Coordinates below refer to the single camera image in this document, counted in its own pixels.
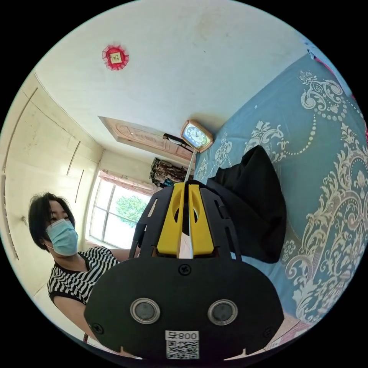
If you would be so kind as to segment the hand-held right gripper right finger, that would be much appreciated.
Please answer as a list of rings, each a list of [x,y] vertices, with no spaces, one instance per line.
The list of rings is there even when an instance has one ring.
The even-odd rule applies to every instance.
[[[193,257],[210,256],[214,245],[199,185],[188,185],[189,233]]]

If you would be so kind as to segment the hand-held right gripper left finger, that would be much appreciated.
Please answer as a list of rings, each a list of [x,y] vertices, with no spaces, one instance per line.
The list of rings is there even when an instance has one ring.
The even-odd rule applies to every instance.
[[[157,251],[164,256],[179,256],[183,225],[185,183],[177,183],[171,193]]]

